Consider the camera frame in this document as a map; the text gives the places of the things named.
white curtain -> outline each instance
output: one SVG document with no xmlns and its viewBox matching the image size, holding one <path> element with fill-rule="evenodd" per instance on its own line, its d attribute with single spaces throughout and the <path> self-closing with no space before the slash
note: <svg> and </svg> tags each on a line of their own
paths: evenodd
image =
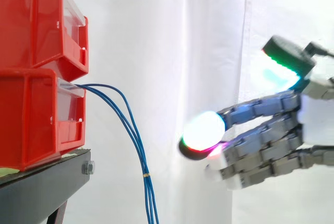
<svg viewBox="0 0 334 224">
<path fill-rule="evenodd" d="M 265 94 L 250 67 L 272 34 L 334 45 L 331 1 L 75 0 L 89 19 L 90 70 L 79 82 L 110 84 L 126 94 L 144 141 L 160 223 L 331 223 L 328 168 L 267 180 L 233 192 L 232 201 L 223 183 L 205 178 L 205 161 L 186 160 L 177 150 L 192 116 Z M 147 223 L 132 142 L 113 111 L 89 93 L 86 147 L 96 173 L 69 200 L 64 223 Z"/>
</svg>

red plastic bin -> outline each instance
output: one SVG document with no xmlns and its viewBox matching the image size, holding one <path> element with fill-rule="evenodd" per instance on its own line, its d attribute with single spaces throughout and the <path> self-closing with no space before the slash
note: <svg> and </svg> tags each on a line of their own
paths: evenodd
<svg viewBox="0 0 334 224">
<path fill-rule="evenodd" d="M 88 21 L 73 0 L 0 0 L 0 69 L 88 73 Z"/>
<path fill-rule="evenodd" d="M 0 167 L 21 171 L 85 143 L 85 90 L 50 69 L 0 70 Z"/>
</svg>

blue wire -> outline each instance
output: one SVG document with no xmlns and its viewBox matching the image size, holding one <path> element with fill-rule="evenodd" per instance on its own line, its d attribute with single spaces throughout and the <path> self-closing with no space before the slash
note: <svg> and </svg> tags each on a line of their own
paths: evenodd
<svg viewBox="0 0 334 224">
<path fill-rule="evenodd" d="M 99 97 L 101 97 L 117 114 L 117 116 L 120 118 L 120 120 L 122 121 L 124 127 L 126 128 L 130 138 L 132 139 L 134 145 L 135 145 L 135 148 L 136 148 L 136 151 L 138 153 L 138 157 L 139 157 L 139 160 L 140 160 L 140 164 L 141 164 L 141 169 L 142 169 L 142 173 L 145 174 L 147 173 L 146 172 L 146 168 L 145 168 L 145 163 L 143 163 L 143 160 L 142 160 L 142 157 L 141 157 L 141 152 L 139 151 L 138 147 L 137 147 L 137 142 L 134 138 L 134 136 L 131 134 L 131 131 L 128 129 L 127 125 L 126 125 L 126 122 L 128 123 L 127 119 L 124 117 L 124 115 L 122 113 L 120 113 L 120 109 L 117 107 L 117 106 L 114 106 L 112 103 L 111 103 L 111 99 L 105 95 L 104 93 L 98 91 L 97 89 L 94 89 L 94 88 L 90 88 L 90 87 L 85 87 L 85 86 L 82 86 L 82 85 L 77 85 L 78 87 L 81 87 L 81 88 L 85 88 L 93 93 L 95 93 L 96 95 L 98 95 Z M 145 188 L 145 206 L 146 206 L 146 214 L 147 214 L 147 218 L 148 218 L 148 221 L 149 221 L 149 224 L 152 224 L 151 221 L 150 221 L 150 214 L 148 212 L 148 203 L 147 203 L 147 192 L 149 191 L 149 187 L 147 185 L 147 181 L 145 180 L 144 178 L 144 188 Z"/>
<path fill-rule="evenodd" d="M 130 115 L 132 124 L 133 124 L 133 126 L 134 126 L 134 128 L 135 128 L 135 131 L 136 131 L 136 133 L 137 133 L 137 136 L 138 136 L 138 138 L 139 138 L 139 140 L 140 140 L 140 142 L 141 142 L 141 145 L 142 145 L 142 141 L 141 141 L 141 138 L 140 138 L 140 134 L 139 134 L 137 125 L 136 125 L 136 123 L 135 123 L 135 119 L 134 119 L 134 117 L 133 117 L 132 111 L 131 111 L 131 109 L 130 109 L 130 106 L 129 106 L 128 102 L 127 102 L 127 99 L 126 99 L 125 95 L 124 95 L 119 89 L 117 89 L 117 88 L 115 88 L 115 87 L 113 87 L 113 86 L 110 86 L 110 85 L 92 83 L 92 84 L 85 84 L 85 86 L 87 86 L 87 87 L 94 87 L 94 86 L 95 86 L 95 87 L 107 87 L 107 88 L 110 88 L 110 89 L 116 91 L 118 94 L 120 94 L 120 95 L 122 96 L 122 98 L 123 98 L 123 100 L 124 100 L 124 102 L 125 102 L 125 104 L 126 104 L 126 107 L 127 107 L 127 109 L 128 109 L 128 112 L 129 112 L 129 115 Z M 151 187 L 151 190 L 152 190 L 152 198 L 153 198 L 154 213 L 155 213 L 155 216 L 156 216 L 157 224 L 159 224 L 158 214 L 157 214 L 157 206 L 156 206 L 156 199 L 155 199 L 155 195 L 154 195 L 153 185 L 152 185 L 152 181 L 151 181 L 151 179 L 149 179 L 149 181 L 150 181 L 150 187 Z"/>
<path fill-rule="evenodd" d="M 140 163 L 141 163 L 141 168 L 142 168 L 142 172 L 143 174 L 148 174 L 149 170 L 147 167 L 147 162 L 146 162 L 146 156 L 145 156 L 145 151 L 144 151 L 144 146 L 142 144 L 141 138 L 140 138 L 140 134 L 137 128 L 137 125 L 135 123 L 132 111 L 130 109 L 130 106 L 126 100 L 126 97 L 124 96 L 124 94 L 118 90 L 115 87 L 109 86 L 109 85 L 104 85 L 104 84 L 86 84 L 86 85 L 77 85 L 78 87 L 81 88 L 85 88 L 93 93 L 95 93 L 96 95 L 98 95 L 100 98 L 102 98 L 117 114 L 117 116 L 120 118 L 121 122 L 123 123 L 125 129 L 127 130 L 130 138 L 132 139 Z M 103 92 L 95 89 L 95 88 L 90 88 L 90 86 L 99 86 L 99 87 L 107 87 L 107 88 L 111 88 L 113 90 L 115 90 L 116 92 L 118 92 L 125 104 L 126 107 L 128 109 L 130 118 L 131 118 L 131 122 L 133 124 L 133 127 L 135 130 L 132 129 L 131 125 L 129 124 L 128 120 L 126 119 L 126 117 L 124 116 L 124 114 L 121 112 L 121 110 L 118 108 L 118 106 Z M 144 188 L 145 188 L 145 206 L 146 206 L 146 214 L 147 214 L 147 219 L 149 224 L 154 224 L 154 217 L 156 218 L 157 224 L 159 224 L 159 219 L 158 219 L 158 212 L 157 212 L 157 206 L 156 206 L 156 199 L 155 199 L 155 195 L 154 195 L 154 190 L 153 190 L 153 185 L 152 185 L 152 180 L 150 176 L 147 176 L 144 178 Z M 149 209 L 148 209 L 148 203 L 147 203 L 147 196 L 149 198 Z"/>
<path fill-rule="evenodd" d="M 139 134 L 139 130 L 138 130 L 138 128 L 137 128 L 137 124 L 136 124 L 135 119 L 134 119 L 134 116 L 133 116 L 133 114 L 132 114 L 130 105 L 129 105 L 129 103 L 127 102 L 127 99 L 126 99 L 125 95 L 124 95 L 120 90 L 118 90 L 117 88 L 115 88 L 115 87 L 113 87 L 113 86 L 109 86 L 109 85 L 105 85 L 105 84 L 98 84 L 98 83 L 85 84 L 84 86 L 86 86 L 86 87 L 107 87 L 107 88 L 110 88 L 110 89 L 116 91 L 119 95 L 121 95 L 122 98 L 123 98 L 123 100 L 124 100 L 124 103 L 125 103 L 125 105 L 126 105 L 126 107 L 127 107 L 127 110 L 128 110 L 128 112 L 129 112 L 129 115 L 130 115 L 130 118 L 131 118 L 131 122 L 132 122 L 132 124 L 133 124 L 133 126 L 134 126 L 134 128 L 135 128 L 135 131 L 136 131 L 136 133 L 137 133 L 137 136 L 138 136 L 140 142 L 142 143 L 141 138 L 140 138 L 140 134 Z"/>
</svg>

robotic hand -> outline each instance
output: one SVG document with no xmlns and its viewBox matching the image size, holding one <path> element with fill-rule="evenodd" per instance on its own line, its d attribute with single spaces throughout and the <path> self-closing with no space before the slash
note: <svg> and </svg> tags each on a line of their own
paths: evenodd
<svg viewBox="0 0 334 224">
<path fill-rule="evenodd" d="M 334 166 L 334 58 L 315 43 L 305 49 L 273 36 L 263 51 L 294 71 L 298 82 L 289 90 L 223 109 L 205 112 L 185 127 L 179 143 L 190 159 L 206 158 L 206 172 L 228 189 L 245 188 L 266 178 Z M 273 117 L 229 142 L 221 139 L 234 124 Z M 299 148 L 303 144 L 312 148 Z"/>
</svg>

